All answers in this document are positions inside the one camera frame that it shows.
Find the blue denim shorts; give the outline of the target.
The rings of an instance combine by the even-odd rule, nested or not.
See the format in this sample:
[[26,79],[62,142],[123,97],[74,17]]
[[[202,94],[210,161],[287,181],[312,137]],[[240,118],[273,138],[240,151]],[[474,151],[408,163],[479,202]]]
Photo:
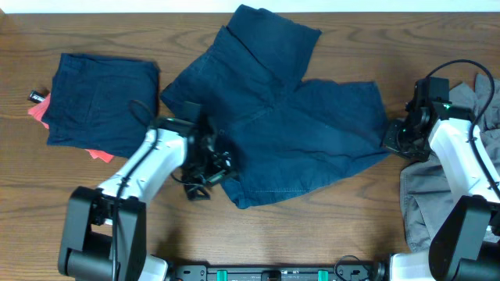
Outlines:
[[240,209],[307,194],[386,157],[388,118],[374,82],[304,78],[320,35],[241,5],[161,93],[176,115],[186,102],[210,115],[237,167],[222,187]]

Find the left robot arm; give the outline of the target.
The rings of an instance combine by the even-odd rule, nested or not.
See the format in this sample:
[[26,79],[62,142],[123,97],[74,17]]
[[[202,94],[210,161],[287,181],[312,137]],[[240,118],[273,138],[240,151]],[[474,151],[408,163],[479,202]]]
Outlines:
[[214,122],[202,106],[185,102],[177,118],[155,117],[139,149],[95,189],[70,196],[58,270],[75,280],[169,279],[167,261],[146,249],[147,208],[165,181],[177,182],[191,200],[236,176],[229,152],[216,146]]

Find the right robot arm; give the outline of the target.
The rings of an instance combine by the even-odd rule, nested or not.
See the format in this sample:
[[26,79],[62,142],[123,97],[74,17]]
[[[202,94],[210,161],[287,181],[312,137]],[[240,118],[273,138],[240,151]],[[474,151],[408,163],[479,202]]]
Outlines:
[[388,127],[383,146],[403,158],[425,161],[436,155],[455,206],[427,250],[395,254],[388,280],[497,280],[499,245],[484,241],[499,234],[499,175],[480,140],[475,115],[453,105],[449,82],[428,76],[415,84],[405,119]]

